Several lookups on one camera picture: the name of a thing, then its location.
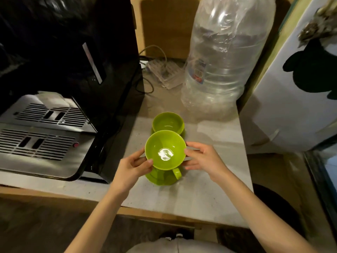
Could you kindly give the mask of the person's right hand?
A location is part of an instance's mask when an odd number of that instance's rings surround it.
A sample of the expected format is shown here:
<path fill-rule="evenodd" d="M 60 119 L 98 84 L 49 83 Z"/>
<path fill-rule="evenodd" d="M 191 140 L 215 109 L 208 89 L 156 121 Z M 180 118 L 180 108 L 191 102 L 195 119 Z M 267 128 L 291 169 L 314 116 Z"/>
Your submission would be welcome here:
<path fill-rule="evenodd" d="M 190 158 L 189 161 L 198 161 L 201 170 L 205 171 L 210 179 L 217 184 L 224 183 L 233 177 L 233 173 L 222 161 L 212 145 L 198 142 L 186 142 L 187 148 L 184 153 Z"/>

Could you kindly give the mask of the person's left hand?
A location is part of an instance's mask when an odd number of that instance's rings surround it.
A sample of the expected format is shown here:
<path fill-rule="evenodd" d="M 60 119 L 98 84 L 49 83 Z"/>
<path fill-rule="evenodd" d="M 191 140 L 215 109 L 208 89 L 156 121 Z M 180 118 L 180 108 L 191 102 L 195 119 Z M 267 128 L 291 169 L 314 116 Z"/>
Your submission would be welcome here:
<path fill-rule="evenodd" d="M 120 160 L 114 179 L 110 184 L 109 192 L 123 195 L 124 198 L 128 196 L 130 190 L 139 179 L 135 169 L 135 160 L 138 158 L 146 158 L 142 157 L 144 153 L 145 148 L 143 147 Z"/>

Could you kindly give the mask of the green plastic cup with handle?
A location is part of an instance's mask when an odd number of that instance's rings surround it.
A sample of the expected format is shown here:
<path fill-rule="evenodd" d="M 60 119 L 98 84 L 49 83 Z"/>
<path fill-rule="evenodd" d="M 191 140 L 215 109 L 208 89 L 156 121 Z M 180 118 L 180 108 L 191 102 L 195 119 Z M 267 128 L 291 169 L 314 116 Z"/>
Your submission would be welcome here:
<path fill-rule="evenodd" d="M 145 156 L 153 161 L 153 167 L 157 170 L 168 172 L 180 180 L 182 173 L 179 169 L 186 154 L 187 145 L 184 139 L 176 132 L 161 130 L 153 133 L 145 144 Z"/>

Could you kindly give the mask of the person's left forearm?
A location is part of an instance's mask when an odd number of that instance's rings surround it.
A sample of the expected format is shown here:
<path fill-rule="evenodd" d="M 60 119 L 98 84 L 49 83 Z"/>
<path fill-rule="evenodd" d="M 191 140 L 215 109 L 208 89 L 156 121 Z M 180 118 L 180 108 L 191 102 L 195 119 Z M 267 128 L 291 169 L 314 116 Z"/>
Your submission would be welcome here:
<path fill-rule="evenodd" d="M 64 253 L 100 253 L 131 183 L 113 181 Z"/>

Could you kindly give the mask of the person's right forearm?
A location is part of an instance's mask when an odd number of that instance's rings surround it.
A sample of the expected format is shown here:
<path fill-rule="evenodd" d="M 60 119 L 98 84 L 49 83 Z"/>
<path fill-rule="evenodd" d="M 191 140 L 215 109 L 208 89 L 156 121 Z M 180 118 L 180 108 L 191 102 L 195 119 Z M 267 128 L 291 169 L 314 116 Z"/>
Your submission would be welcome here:
<path fill-rule="evenodd" d="M 230 170 L 215 178 L 267 253 L 318 253 Z"/>

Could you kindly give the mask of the black shoes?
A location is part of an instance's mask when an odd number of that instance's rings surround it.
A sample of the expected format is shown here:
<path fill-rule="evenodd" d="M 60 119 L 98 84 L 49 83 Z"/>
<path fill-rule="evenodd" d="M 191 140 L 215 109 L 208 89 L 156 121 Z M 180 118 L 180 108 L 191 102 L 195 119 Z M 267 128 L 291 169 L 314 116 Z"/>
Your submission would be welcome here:
<path fill-rule="evenodd" d="M 159 238 L 165 238 L 169 241 L 176 238 L 194 239 L 194 229 L 177 228 L 176 230 L 168 230 L 163 232 Z"/>

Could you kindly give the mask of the grey trousers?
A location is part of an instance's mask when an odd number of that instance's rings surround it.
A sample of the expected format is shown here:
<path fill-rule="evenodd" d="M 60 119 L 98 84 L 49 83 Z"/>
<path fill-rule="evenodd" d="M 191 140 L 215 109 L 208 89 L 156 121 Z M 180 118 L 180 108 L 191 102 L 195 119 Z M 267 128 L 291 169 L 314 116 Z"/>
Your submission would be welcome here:
<path fill-rule="evenodd" d="M 143 242 L 133 246 L 126 253 L 235 253 L 229 248 L 215 243 L 194 239 L 160 238 L 154 242 Z"/>

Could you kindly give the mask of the white refrigerator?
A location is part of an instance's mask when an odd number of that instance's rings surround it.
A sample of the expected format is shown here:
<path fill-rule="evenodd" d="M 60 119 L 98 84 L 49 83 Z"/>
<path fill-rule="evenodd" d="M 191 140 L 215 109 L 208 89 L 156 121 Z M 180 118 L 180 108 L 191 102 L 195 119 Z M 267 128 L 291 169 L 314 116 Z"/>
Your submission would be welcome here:
<path fill-rule="evenodd" d="M 293 1 L 240 99 L 248 154 L 306 151 L 337 134 L 337 100 L 299 89 L 293 72 L 283 71 L 286 60 L 306 47 L 298 48 L 298 34 L 310 1 Z"/>

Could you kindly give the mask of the silver grated drip tray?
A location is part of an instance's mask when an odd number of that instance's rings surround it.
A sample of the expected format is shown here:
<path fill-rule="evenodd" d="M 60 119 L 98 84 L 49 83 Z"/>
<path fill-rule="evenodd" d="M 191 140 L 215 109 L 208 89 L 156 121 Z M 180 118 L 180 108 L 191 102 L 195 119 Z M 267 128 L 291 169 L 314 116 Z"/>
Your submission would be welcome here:
<path fill-rule="evenodd" d="M 0 171 L 74 179 L 95 135 L 0 122 Z"/>

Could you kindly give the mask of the large clear plastic water bottle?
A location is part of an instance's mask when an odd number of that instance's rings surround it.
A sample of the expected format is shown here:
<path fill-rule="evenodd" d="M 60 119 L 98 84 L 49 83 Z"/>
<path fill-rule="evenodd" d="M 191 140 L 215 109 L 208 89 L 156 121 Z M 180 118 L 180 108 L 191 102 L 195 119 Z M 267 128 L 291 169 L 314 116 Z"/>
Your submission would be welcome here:
<path fill-rule="evenodd" d="M 181 100 L 205 118 L 231 112 L 271 32 L 275 0 L 201 0 L 193 23 Z"/>

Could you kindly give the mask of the silver grated cup tray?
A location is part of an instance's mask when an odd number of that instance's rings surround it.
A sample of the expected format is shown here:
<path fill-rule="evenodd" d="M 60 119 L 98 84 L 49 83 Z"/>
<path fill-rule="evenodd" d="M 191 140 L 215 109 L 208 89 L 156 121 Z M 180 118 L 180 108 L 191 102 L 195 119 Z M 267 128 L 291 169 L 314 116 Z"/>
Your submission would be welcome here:
<path fill-rule="evenodd" d="M 37 96 L 24 95 L 0 116 L 0 123 L 95 134 L 95 128 L 76 103 L 70 98 L 65 101 L 69 107 L 49 109 Z"/>

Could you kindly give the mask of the glass framed panel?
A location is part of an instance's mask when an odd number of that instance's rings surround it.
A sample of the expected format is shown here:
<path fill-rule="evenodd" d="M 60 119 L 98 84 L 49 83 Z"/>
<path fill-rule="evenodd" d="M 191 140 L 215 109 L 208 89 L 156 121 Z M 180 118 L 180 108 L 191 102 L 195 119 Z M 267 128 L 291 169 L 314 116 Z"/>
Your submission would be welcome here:
<path fill-rule="evenodd" d="M 303 152 L 303 157 L 321 207 L 337 242 L 337 185 L 334 185 L 329 176 L 322 157 L 324 150 L 334 146 L 337 146 L 337 134 Z"/>

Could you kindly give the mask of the brown wooden back board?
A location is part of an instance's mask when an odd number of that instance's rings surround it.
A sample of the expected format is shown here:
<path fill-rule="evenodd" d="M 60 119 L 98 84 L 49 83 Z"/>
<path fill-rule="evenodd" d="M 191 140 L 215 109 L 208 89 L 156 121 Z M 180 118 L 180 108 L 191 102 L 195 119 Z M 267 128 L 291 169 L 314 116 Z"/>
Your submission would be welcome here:
<path fill-rule="evenodd" d="M 138 51 L 159 46 L 168 58 L 186 59 L 200 0 L 131 0 Z"/>

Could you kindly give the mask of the black shaped fridge magnet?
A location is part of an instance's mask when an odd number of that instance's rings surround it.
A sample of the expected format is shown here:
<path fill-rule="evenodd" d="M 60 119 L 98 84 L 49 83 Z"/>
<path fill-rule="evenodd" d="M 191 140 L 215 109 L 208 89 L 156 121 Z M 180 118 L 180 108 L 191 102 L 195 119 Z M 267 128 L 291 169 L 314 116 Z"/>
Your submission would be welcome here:
<path fill-rule="evenodd" d="M 319 39 L 310 40 L 304 50 L 291 55 L 283 71 L 293 72 L 293 82 L 299 89 L 328 92 L 328 99 L 337 100 L 337 56 L 326 51 Z"/>

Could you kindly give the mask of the dried plant bunch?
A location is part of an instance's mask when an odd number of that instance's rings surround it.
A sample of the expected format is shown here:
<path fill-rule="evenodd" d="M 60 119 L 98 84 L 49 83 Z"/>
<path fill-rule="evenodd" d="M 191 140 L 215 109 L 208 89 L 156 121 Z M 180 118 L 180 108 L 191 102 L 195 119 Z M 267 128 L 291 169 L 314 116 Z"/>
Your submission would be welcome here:
<path fill-rule="evenodd" d="M 302 20 L 298 48 L 319 40 L 331 52 L 337 49 L 337 0 L 311 0 Z"/>

